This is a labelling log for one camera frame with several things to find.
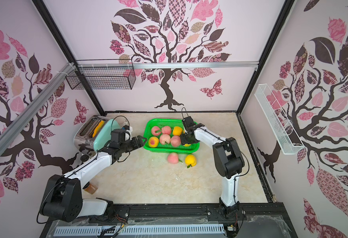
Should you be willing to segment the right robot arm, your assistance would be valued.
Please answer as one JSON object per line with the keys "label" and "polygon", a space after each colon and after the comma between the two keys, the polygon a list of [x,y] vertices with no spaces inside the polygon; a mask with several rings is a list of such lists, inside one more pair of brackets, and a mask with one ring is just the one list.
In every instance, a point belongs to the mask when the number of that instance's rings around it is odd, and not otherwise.
{"label": "right robot arm", "polygon": [[182,123],[185,130],[185,133],[180,136],[182,145],[202,142],[213,151],[216,170],[223,177],[219,205],[222,213],[228,216],[238,211],[238,179],[243,176],[245,156],[237,141],[233,137],[219,136],[208,130],[203,124],[190,121],[190,118],[183,119]]}

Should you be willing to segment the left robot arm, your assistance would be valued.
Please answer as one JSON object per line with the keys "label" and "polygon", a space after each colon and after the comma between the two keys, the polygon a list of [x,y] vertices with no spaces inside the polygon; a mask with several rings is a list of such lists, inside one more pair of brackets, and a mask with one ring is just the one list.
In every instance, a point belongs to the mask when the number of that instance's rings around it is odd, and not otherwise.
{"label": "left robot arm", "polygon": [[48,179],[39,208],[39,215],[71,222],[78,217],[109,215],[112,202],[104,199],[83,199],[83,188],[97,174],[113,165],[122,154],[144,147],[148,140],[142,136],[124,142],[110,140],[94,157],[78,168]]}

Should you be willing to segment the pink peach front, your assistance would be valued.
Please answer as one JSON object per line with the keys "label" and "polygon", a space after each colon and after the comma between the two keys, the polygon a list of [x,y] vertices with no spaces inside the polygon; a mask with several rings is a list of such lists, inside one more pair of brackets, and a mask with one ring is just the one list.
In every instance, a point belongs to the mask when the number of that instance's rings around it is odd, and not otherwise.
{"label": "pink peach front", "polygon": [[154,126],[151,128],[151,134],[155,137],[158,137],[162,133],[162,129],[158,126]]}

